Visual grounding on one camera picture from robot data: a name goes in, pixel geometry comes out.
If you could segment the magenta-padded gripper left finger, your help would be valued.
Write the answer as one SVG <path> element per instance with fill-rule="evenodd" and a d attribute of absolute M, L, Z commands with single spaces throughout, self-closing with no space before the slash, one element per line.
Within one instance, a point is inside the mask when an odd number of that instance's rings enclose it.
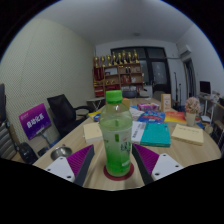
<path fill-rule="evenodd" d="M 46 171 L 78 186 L 82 186 L 93 156 L 94 146 L 90 145 L 68 157 L 58 157 L 46 168 Z"/>

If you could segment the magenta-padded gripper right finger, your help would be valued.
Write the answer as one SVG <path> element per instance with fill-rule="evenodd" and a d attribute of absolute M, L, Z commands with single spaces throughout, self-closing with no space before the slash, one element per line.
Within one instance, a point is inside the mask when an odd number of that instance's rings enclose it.
<path fill-rule="evenodd" d="M 146 147 L 132 144 L 132 154 L 138 164 L 142 180 L 148 185 L 183 168 L 167 153 L 157 154 Z"/>

